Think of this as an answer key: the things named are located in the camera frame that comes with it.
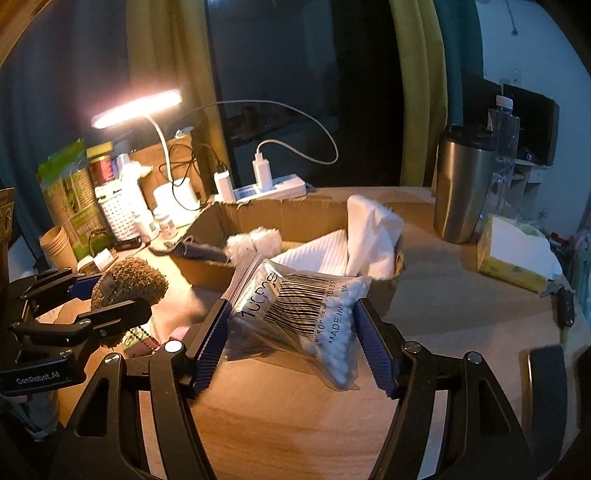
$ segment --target paper cup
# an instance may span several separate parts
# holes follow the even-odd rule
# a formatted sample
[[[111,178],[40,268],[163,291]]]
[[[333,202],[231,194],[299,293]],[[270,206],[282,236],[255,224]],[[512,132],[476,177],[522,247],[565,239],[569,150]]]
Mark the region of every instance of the paper cup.
[[[49,230],[39,239],[39,243],[49,263],[57,268],[69,267],[74,273],[78,272],[78,260],[62,226],[55,226]]]

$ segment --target blue gripper pad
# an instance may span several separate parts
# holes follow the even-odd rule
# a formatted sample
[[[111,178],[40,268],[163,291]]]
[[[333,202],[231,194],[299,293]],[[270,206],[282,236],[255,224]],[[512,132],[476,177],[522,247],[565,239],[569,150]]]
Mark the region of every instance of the blue gripper pad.
[[[358,300],[354,307],[355,330],[365,358],[378,388],[384,390],[390,398],[398,398],[398,385],[395,377],[402,370],[402,356],[390,353],[386,347],[387,339],[399,342],[393,345],[397,350],[404,343],[404,338],[393,325],[386,326],[368,299]]]
[[[195,395],[199,395],[212,382],[213,374],[228,339],[228,319],[231,312],[232,304],[224,301],[224,304],[220,305],[220,309],[215,312],[215,317],[212,318],[211,328],[203,342],[203,348],[195,358],[195,374],[191,382]],[[203,322],[202,328],[207,326],[208,320],[209,316]]]

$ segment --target plastic water bottle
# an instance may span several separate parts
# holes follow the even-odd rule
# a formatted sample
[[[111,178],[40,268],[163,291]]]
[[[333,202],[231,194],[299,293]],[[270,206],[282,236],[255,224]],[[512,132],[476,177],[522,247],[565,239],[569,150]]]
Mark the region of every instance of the plastic water bottle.
[[[513,100],[501,95],[496,97],[496,109],[488,110],[488,129],[495,133],[496,148],[495,169],[485,202],[485,212],[516,218],[517,205],[510,205],[506,198],[519,143],[519,117],[512,113]]]

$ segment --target white charger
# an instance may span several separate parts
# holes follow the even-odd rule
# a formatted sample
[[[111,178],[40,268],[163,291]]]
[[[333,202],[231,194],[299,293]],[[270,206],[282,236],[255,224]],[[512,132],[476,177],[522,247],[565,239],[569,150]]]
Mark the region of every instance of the white charger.
[[[252,162],[252,169],[255,172],[256,184],[261,193],[268,192],[273,188],[273,177],[271,176],[271,166],[269,161],[262,156],[262,152],[255,153],[255,159]]]
[[[213,174],[213,181],[216,183],[217,192],[224,202],[235,203],[234,187],[229,171],[215,172]]]

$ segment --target window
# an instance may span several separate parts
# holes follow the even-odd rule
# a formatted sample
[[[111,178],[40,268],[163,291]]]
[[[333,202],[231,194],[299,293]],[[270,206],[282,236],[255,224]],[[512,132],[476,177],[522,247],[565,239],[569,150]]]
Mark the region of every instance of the window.
[[[208,0],[210,48],[220,100],[293,105],[335,137],[331,167],[277,145],[264,147],[274,177],[314,186],[398,185],[404,100],[388,0]],[[235,183],[254,183],[252,160],[266,138],[324,161],[332,144],[312,121],[262,104],[221,108]]]

